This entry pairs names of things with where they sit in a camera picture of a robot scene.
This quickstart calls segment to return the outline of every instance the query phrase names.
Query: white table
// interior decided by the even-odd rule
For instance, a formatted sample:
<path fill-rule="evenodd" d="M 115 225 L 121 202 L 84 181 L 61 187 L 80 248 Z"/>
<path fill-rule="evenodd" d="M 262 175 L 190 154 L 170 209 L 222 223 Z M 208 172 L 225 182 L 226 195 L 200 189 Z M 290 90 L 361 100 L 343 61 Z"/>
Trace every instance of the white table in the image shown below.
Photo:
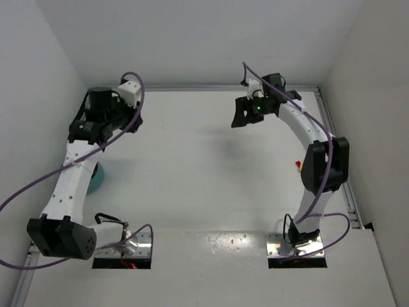
<path fill-rule="evenodd" d="M 97 212 L 134 229 L 151 223 L 151 270 L 93 270 L 92 260 L 71 260 L 36 271 L 24 306 L 394 306 L 368 230 L 329 249 L 326 269 L 268 269 L 264 233 L 295 215 L 303 191 L 295 161 L 305 152 L 275 115 L 231 129 L 241 94 L 149 92 L 140 131 L 101 159 L 105 182 L 87 197 L 84 223 Z M 314 93 L 300 94 L 319 117 Z M 341 191 L 326 212 L 347 213 Z M 324 219 L 324 244 L 345 225 Z"/>

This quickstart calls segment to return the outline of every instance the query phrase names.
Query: gray wall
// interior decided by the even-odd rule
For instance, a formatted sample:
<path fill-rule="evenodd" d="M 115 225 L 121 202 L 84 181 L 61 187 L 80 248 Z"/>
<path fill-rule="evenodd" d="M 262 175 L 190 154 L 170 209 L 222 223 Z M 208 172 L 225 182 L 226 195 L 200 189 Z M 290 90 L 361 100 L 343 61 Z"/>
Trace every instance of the gray wall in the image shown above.
<path fill-rule="evenodd" d="M 56 168 L 85 87 L 34 0 L 0 3 L 0 200 Z M 55 179 L 32 188 L 0 214 L 0 257 L 22 265 L 26 225 Z M 0 305 L 8 306 L 19 271 L 0 266 Z"/>
<path fill-rule="evenodd" d="M 238 84 L 242 61 L 291 84 L 329 73 L 362 0 L 36 0 L 86 85 Z"/>
<path fill-rule="evenodd" d="M 409 301 L 409 2 L 367 0 L 324 86 L 350 174 L 392 290 Z"/>

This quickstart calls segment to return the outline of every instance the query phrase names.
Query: white wall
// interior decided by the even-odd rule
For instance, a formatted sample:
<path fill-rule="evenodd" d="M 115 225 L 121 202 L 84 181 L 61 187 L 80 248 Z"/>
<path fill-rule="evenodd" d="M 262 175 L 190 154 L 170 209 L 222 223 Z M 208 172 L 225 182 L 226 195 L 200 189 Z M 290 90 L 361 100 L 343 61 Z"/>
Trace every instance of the white wall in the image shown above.
<path fill-rule="evenodd" d="M 400 306 L 409 292 L 409 2 L 367 0 L 324 86 Z"/>
<path fill-rule="evenodd" d="M 0 3 L 0 200 L 61 163 L 68 125 L 85 87 L 34 0 Z M 0 214 L 0 257 L 22 265 L 29 217 L 39 215 L 54 180 L 38 185 Z M 20 272 L 0 267 L 0 306 Z"/>
<path fill-rule="evenodd" d="M 238 84 L 242 61 L 323 81 L 362 0 L 36 0 L 87 85 Z"/>

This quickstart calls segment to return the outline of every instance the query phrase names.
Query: wall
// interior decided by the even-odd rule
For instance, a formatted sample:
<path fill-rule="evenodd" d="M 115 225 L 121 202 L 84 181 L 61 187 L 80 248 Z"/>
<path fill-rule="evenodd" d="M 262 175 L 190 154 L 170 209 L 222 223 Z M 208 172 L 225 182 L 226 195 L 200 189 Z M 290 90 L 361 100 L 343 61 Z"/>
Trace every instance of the wall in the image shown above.
<path fill-rule="evenodd" d="M 68 125 L 85 87 L 33 0 L 0 3 L 0 200 L 61 163 Z M 26 225 L 39 215 L 55 179 L 38 185 L 0 214 L 0 257 L 22 265 Z M 0 267 L 0 305 L 20 275 Z"/>
<path fill-rule="evenodd" d="M 130 69 L 150 85 L 239 84 L 242 61 L 317 85 L 362 0 L 36 2 L 90 86 Z"/>
<path fill-rule="evenodd" d="M 373 222 L 396 300 L 409 301 L 409 2 L 370 0 L 324 85 L 337 133 L 351 143 L 351 180 Z"/>

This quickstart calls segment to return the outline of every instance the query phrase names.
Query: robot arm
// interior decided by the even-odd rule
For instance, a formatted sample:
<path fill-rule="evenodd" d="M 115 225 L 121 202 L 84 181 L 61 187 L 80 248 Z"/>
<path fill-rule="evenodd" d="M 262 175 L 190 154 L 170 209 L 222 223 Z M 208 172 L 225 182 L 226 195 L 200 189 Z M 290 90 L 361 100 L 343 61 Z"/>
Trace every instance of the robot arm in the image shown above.
<path fill-rule="evenodd" d="M 133 81 L 122 83 L 116 91 L 90 88 L 89 108 L 82 106 L 84 116 L 76 116 L 70 125 L 64 165 L 73 166 L 60 173 L 40 218 L 30 219 L 27 225 L 28 234 L 45 256 L 86 260 L 95 249 L 124 239 L 127 223 L 106 221 L 89 227 L 82 225 L 88 185 L 103 151 L 75 162 L 106 143 L 114 130 L 124 129 L 134 117 L 141 87 Z M 129 131 L 136 132 L 142 122 L 138 117 Z"/>
<path fill-rule="evenodd" d="M 306 150 L 301 178 L 304 185 L 304 195 L 300 208 L 292 220 L 288 236 L 293 246 L 315 240 L 320 233 L 320 220 L 332 194 L 348 179 L 349 142 L 345 138 L 332 136 L 334 146 L 330 175 L 327 184 L 317 204 L 309 217 L 302 219 L 315 199 L 327 165 L 328 138 L 324 131 L 303 114 L 305 105 L 296 91 L 287 91 L 282 85 L 281 75 L 272 74 L 263 77 L 281 92 L 292 99 L 298 100 L 301 111 L 286 102 L 284 98 L 258 81 L 248 79 L 243 84 L 247 86 L 247 96 L 236 99 L 236 113 L 231 124 L 232 128 L 244 127 L 248 123 L 258 123 L 264 120 L 264 115 L 274 113 L 286 123 L 301 141 Z"/>

